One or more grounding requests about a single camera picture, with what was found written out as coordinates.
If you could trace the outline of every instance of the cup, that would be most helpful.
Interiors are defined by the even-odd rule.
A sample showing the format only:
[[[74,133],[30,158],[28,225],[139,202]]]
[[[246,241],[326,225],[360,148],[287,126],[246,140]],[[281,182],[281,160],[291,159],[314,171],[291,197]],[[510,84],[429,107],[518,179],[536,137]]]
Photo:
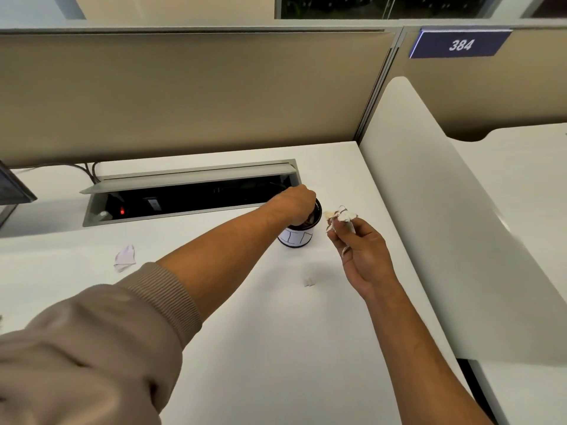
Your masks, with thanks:
[[[290,225],[282,231],[278,236],[281,244],[286,245],[288,248],[300,248],[305,246],[311,237],[315,226],[319,223],[322,216],[322,207],[319,200],[315,200],[315,208],[307,218],[307,221],[301,225]]]

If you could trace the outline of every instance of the sleeve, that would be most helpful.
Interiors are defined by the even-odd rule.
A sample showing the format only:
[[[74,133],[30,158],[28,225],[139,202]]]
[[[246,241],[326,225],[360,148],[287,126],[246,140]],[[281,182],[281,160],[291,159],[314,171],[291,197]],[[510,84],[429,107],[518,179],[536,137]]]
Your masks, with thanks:
[[[0,336],[0,424],[159,425],[202,318],[155,263]]]

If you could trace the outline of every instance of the paper scrap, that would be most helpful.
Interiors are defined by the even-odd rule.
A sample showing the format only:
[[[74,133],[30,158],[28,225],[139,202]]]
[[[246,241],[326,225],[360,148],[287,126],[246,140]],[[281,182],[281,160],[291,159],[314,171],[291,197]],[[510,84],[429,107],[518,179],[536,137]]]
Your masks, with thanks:
[[[114,269],[116,272],[122,272],[133,264],[136,264],[136,260],[134,259],[134,245],[128,245],[116,255]]]
[[[345,206],[340,206],[336,212],[326,211],[324,213],[325,218],[329,222],[329,226],[327,227],[327,232],[333,230],[335,231],[335,227],[333,226],[333,219],[337,219],[341,222],[346,223],[346,226],[349,227],[351,232],[356,233],[354,229],[354,225],[351,222],[354,218],[357,218],[358,215],[354,212],[349,212]],[[345,253],[350,249],[350,246],[346,246],[343,251],[341,252],[341,257],[345,255]]]

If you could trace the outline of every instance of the white desk surface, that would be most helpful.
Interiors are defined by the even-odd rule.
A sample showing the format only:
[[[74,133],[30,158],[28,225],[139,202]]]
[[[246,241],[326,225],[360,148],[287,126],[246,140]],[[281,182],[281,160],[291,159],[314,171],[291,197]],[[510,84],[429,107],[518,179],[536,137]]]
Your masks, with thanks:
[[[504,128],[480,142],[453,143],[567,300],[567,123]],[[567,423],[567,367],[482,361],[474,369],[489,385],[483,389],[501,424]]]
[[[345,205],[384,235],[399,279],[466,386],[436,315],[354,142],[102,163],[100,176],[294,158],[324,210]],[[338,176],[338,172],[347,176]],[[0,230],[2,331],[57,300],[113,283],[250,209],[83,228],[90,180],[76,168],[18,174],[39,197]],[[125,245],[139,263],[116,274]],[[311,277],[316,285],[304,287]],[[244,284],[184,351],[162,414],[173,424],[399,424],[393,389],[364,302],[347,282],[325,224],[302,249],[274,242]]]

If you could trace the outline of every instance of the number sign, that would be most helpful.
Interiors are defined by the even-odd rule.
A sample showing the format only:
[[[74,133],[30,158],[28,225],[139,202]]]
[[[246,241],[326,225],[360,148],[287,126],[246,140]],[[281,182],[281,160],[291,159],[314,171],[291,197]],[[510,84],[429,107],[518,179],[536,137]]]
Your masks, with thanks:
[[[511,29],[422,29],[410,58],[461,58],[493,56]]]

